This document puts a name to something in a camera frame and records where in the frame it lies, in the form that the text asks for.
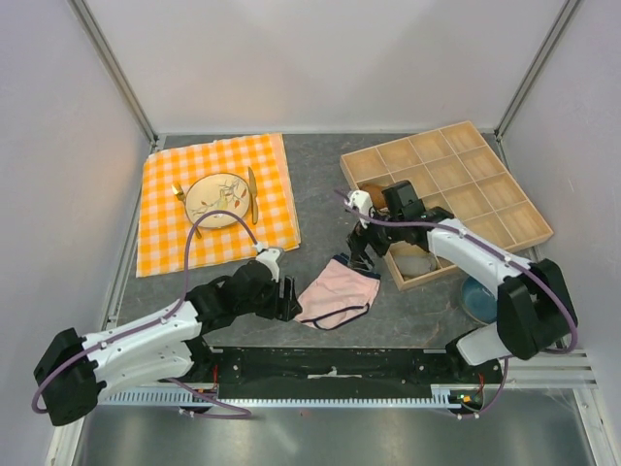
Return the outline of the pink underwear navy trim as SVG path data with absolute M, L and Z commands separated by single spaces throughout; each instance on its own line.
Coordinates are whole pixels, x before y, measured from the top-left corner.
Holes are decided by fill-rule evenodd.
M 344 253 L 334 255 L 299 296 L 302 311 L 295 320 L 317 330 L 336 330 L 369 312 L 379 286 L 379 274 L 352 268 Z

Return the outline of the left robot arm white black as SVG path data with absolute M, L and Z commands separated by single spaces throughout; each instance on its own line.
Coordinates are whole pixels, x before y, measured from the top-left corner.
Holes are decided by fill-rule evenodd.
M 251 260 L 231 276 L 193 287 L 181 299 L 113 330 L 58 332 L 34 369 L 31 408 L 54 426 L 70 424 L 103 400 L 137 385 L 212 373 L 204 336 L 240 316 L 290 321 L 301 312 L 295 280 Z

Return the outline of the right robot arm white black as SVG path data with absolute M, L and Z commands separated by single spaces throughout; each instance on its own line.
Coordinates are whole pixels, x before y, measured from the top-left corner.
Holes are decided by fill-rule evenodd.
M 358 221 L 347 237 L 352 258 L 371 263 L 367 251 L 384 256 L 405 242 L 443 258 L 481 283 L 495 298 L 495 322 L 457 338 L 444 358 L 445 373 L 462 383 L 490 360 L 529 360 L 541 352 L 567 354 L 578 343 L 577 316 L 563 273 L 550 259 L 533 262 L 473 233 L 454 214 L 428 207 L 409 182 L 381 192 L 385 210 L 370 193 L 351 190 L 344 208 Z

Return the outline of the grey rolled cloth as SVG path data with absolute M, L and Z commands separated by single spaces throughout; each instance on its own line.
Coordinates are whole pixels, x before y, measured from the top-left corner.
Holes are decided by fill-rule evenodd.
M 432 254 L 395 255 L 394 262 L 403 277 L 421 277 L 438 269 L 437 259 Z

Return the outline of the brown rolled cloth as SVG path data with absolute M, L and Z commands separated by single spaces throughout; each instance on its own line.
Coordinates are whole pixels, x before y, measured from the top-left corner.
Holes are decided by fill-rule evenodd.
M 365 183 L 360 186 L 360 189 L 370 195 L 373 206 L 376 210 L 384 210 L 387 208 L 387 203 L 382 193 L 382 185 L 376 183 Z

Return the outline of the gold knife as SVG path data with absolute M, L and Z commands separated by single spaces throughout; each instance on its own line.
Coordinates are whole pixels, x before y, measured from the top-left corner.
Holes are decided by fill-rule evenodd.
M 249 189 L 250 199 L 251 199 L 251 218 L 252 218 L 252 223 L 256 224 L 259 218 L 258 203 L 257 203 L 258 186 L 257 186 L 254 172 L 250 166 L 247 167 L 247 174 L 248 174 L 248 189 Z

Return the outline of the wooden compartment tray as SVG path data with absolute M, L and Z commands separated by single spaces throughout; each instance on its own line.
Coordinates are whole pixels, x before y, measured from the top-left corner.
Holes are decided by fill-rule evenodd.
M 452 212 L 479 237 L 510 252 L 547 241 L 553 230 L 469 121 L 346 153 L 353 189 L 409 181 L 426 208 Z

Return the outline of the blue ceramic bowl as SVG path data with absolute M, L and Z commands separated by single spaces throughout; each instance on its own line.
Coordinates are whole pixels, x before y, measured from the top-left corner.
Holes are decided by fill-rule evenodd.
M 497 302 L 493 294 L 472 277 L 461 285 L 460 303 L 464 312 L 478 323 L 487 325 L 497 319 Z

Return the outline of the beige floral plate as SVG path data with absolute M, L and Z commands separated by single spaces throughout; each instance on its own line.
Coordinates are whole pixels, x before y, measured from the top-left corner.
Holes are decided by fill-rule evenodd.
M 192 223 L 212 211 L 229 212 L 243 218 L 250 209 L 248 183 L 235 174 L 208 175 L 194 183 L 185 195 Z

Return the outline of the orange white checkered cloth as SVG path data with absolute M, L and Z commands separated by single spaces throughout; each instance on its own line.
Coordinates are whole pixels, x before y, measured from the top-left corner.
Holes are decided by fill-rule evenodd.
M 136 275 L 251 258 L 301 243 L 281 134 L 156 152 L 143 169 Z

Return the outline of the gold fork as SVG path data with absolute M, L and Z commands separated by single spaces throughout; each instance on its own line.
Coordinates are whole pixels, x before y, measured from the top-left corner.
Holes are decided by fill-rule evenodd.
M 174 196 L 183 204 L 185 216 L 187 217 L 188 221 L 192 223 L 192 220 L 189 216 L 189 213 L 186 207 L 186 195 L 181 185 L 179 183 L 172 183 L 171 189 L 173 191 Z

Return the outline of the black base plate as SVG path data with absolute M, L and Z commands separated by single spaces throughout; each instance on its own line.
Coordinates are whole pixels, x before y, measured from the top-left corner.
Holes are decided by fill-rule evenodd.
M 220 347 L 183 379 L 215 383 L 223 399 L 428 398 L 433 384 L 499 383 L 497 360 L 469 366 L 445 350 Z

